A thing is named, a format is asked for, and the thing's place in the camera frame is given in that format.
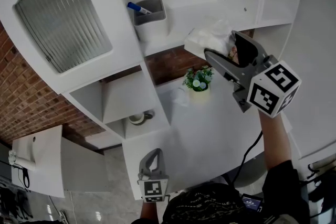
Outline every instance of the mug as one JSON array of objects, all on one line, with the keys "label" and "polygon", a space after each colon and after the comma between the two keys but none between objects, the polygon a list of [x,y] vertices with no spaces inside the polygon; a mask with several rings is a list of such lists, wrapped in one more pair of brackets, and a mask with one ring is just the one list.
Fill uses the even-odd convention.
[{"label": "mug", "polygon": [[129,121],[136,126],[142,125],[145,123],[146,120],[150,120],[152,118],[153,118],[152,114],[148,114],[145,112],[128,117]]}]

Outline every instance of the black sleeve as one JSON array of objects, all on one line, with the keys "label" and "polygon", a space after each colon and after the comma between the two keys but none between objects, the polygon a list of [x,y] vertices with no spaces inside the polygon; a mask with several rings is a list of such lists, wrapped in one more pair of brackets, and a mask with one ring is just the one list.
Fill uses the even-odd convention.
[{"label": "black sleeve", "polygon": [[156,224],[156,222],[146,218],[139,218],[136,221],[132,222],[132,224]]},{"label": "black sleeve", "polygon": [[291,161],[272,168],[263,186],[265,208],[274,215],[287,214],[300,224],[309,223],[308,203],[301,198],[298,172]]}]

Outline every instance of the cup handle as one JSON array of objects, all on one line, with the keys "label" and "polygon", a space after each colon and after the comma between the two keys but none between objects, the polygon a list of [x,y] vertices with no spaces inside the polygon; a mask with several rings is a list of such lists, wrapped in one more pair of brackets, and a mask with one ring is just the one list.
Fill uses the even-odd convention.
[{"label": "cup handle", "polygon": [[153,115],[152,114],[145,114],[145,119],[146,120],[150,120],[153,118]]}]

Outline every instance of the pen holder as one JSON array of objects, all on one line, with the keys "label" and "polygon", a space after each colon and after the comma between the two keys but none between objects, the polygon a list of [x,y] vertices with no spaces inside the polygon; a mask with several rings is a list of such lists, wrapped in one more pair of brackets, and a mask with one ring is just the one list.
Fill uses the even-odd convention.
[{"label": "pen holder", "polygon": [[137,5],[152,12],[145,15],[134,11],[134,27],[140,40],[148,42],[166,37],[169,25],[162,0],[143,0]]}]

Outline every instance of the black and white square marker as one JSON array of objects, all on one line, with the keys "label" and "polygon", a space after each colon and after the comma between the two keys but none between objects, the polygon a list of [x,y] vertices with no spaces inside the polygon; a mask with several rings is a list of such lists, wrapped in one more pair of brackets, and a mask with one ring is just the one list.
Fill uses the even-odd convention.
[{"label": "black and white square marker", "polygon": [[148,198],[146,197],[146,202],[155,202],[155,201],[163,201],[163,197],[151,197],[151,198]]},{"label": "black and white square marker", "polygon": [[271,115],[279,101],[279,97],[258,84],[254,84],[249,101]]},{"label": "black and white square marker", "polygon": [[291,72],[280,64],[267,71],[265,75],[283,92],[287,92],[299,81]]},{"label": "black and white square marker", "polygon": [[299,87],[297,87],[297,88],[296,88],[295,90],[293,90],[289,95],[286,96],[286,98],[283,100],[283,102],[282,102],[282,104],[281,104],[281,107],[280,107],[279,110],[278,110],[278,113],[279,113],[280,111],[282,111],[286,106],[288,106],[288,105],[292,102],[292,100],[293,100],[293,98],[294,98],[294,95],[295,95],[295,93],[297,92],[298,88],[299,88]]},{"label": "black and white square marker", "polygon": [[145,196],[157,196],[162,195],[161,182],[149,181],[144,183]]}]

